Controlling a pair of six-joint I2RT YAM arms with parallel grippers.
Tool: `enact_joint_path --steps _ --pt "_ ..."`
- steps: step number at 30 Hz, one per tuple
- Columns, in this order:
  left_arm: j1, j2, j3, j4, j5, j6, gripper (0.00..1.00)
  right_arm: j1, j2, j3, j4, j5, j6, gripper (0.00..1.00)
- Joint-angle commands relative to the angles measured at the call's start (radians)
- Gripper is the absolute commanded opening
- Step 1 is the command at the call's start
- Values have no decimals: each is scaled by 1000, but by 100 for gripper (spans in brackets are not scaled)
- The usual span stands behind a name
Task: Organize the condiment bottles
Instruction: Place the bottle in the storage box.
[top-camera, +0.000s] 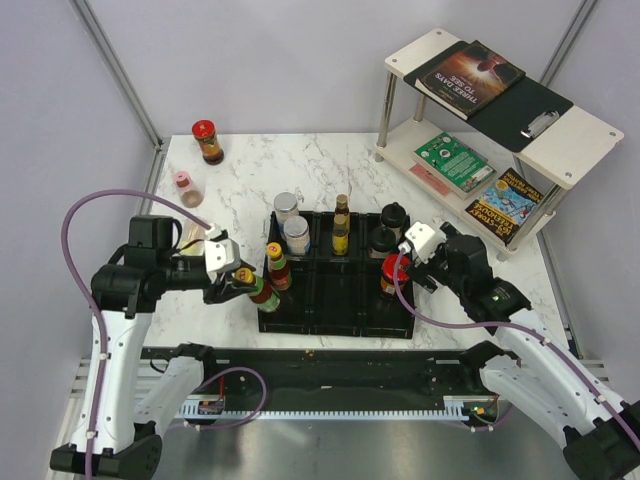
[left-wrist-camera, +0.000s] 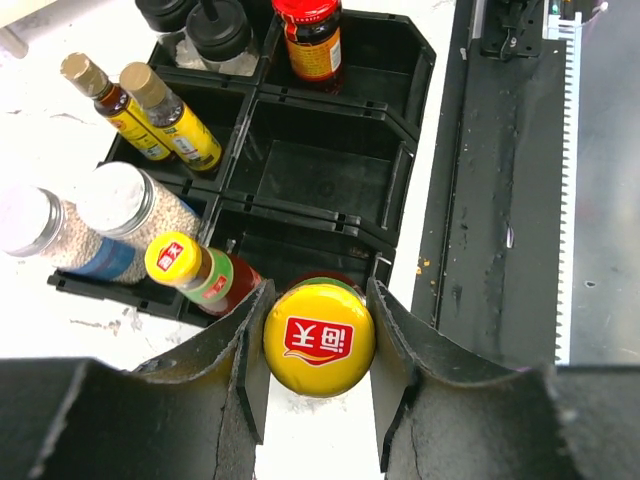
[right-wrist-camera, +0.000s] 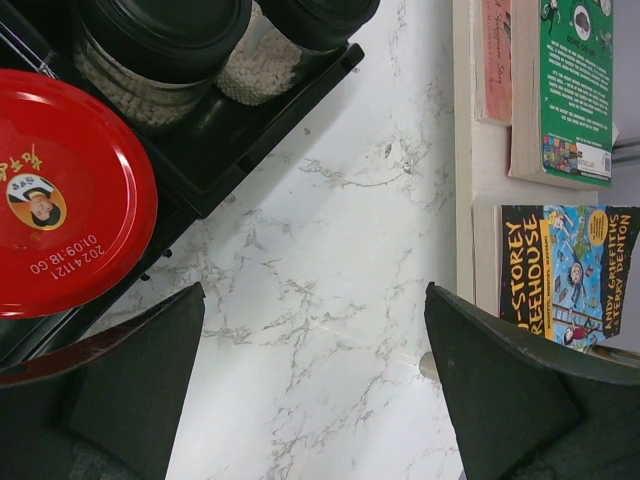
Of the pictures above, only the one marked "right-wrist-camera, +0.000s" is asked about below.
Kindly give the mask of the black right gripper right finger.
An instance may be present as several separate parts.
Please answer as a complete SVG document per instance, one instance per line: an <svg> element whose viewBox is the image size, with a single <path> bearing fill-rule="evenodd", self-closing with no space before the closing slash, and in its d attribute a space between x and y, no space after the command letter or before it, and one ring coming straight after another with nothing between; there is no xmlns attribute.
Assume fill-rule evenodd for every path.
<svg viewBox="0 0 640 480"><path fill-rule="evenodd" d="M467 478L638 478L638 355L571 350L435 284L424 318Z"/></svg>

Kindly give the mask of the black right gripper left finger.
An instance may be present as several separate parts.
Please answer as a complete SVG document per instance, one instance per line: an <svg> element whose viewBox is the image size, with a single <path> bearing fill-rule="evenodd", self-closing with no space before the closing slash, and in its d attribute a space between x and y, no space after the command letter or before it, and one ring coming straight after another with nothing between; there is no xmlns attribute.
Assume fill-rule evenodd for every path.
<svg viewBox="0 0 640 480"><path fill-rule="evenodd" d="M164 478L204 313L195 283L126 322L2 369L2 478Z"/></svg>

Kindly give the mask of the red-lid sauce jar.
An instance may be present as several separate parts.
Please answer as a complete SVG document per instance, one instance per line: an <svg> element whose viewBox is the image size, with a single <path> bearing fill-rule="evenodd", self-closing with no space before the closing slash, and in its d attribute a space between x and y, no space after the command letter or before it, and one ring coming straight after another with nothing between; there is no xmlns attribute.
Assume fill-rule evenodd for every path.
<svg viewBox="0 0 640 480"><path fill-rule="evenodd" d="M1 315L83 305L141 259L158 194L138 137L63 81L1 73Z"/></svg>

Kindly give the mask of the black six-compartment plastic tray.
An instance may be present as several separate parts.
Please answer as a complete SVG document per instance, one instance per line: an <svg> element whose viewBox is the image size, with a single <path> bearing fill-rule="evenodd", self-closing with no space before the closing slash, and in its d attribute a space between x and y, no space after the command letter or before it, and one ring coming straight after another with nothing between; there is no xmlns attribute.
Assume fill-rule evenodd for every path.
<svg viewBox="0 0 640 480"><path fill-rule="evenodd" d="M36 71L105 97L71 61L71 8L64 1L1 4L1 64ZM365 56L359 44L338 49L301 84L259 107L211 88L168 133L143 136L153 165L159 211L149 246L116 286L83 306L1 323L1 365L9 367L74 343L161 258L198 219L214 209Z"/></svg>

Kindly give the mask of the black-lid pepper shaker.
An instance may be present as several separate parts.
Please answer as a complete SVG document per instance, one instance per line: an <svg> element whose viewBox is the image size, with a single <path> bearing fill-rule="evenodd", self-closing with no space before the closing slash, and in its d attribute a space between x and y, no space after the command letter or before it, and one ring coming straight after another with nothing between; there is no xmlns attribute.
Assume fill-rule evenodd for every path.
<svg viewBox="0 0 640 480"><path fill-rule="evenodd" d="M216 85L259 106L291 90L376 13L374 0L254 1L247 30Z"/></svg>
<svg viewBox="0 0 640 480"><path fill-rule="evenodd" d="M74 1L76 68L136 128L159 133L209 90L247 30L249 1Z"/></svg>

